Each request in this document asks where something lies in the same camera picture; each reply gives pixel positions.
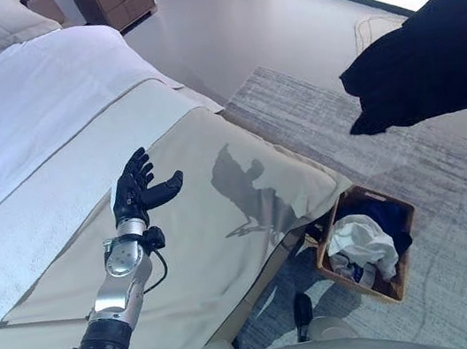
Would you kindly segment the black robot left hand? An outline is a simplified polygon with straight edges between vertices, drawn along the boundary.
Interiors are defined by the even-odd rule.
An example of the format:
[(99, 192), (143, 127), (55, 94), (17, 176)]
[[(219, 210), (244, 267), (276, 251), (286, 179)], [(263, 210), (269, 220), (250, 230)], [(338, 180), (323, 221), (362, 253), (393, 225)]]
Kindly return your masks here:
[(149, 224), (149, 210), (174, 199), (183, 185), (183, 171), (175, 171), (165, 182), (149, 186), (154, 179), (153, 163), (145, 148), (140, 147), (126, 163), (117, 179), (111, 202), (116, 227), (130, 219)]

